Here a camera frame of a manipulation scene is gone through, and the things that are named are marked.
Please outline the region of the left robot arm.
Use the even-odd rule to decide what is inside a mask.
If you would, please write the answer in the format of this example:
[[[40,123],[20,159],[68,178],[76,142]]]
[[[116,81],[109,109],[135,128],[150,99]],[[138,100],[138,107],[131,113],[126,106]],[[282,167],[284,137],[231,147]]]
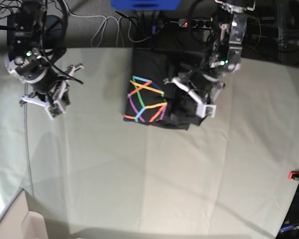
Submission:
[[[186,28],[195,51],[164,49],[173,60],[175,73],[164,83],[175,88],[172,109],[200,118],[216,111],[216,100],[226,87],[221,78],[241,68],[243,40],[247,31],[247,12],[255,10],[254,0],[218,0],[210,18],[211,33],[206,39],[194,34],[193,14],[202,2],[194,1],[187,14]]]

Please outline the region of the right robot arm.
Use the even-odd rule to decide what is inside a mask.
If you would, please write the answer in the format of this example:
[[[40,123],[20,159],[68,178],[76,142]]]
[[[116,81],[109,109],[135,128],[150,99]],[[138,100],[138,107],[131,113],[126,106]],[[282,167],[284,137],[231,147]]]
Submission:
[[[70,80],[82,84],[74,73],[83,64],[70,65],[66,71],[55,65],[67,51],[62,46],[66,20],[60,19],[61,34],[50,34],[53,26],[47,26],[48,3],[45,0],[23,0],[14,14],[14,37],[6,56],[5,67],[10,75],[28,84],[33,91],[25,94],[20,105],[34,104],[48,111],[65,112],[70,104],[68,91]]]

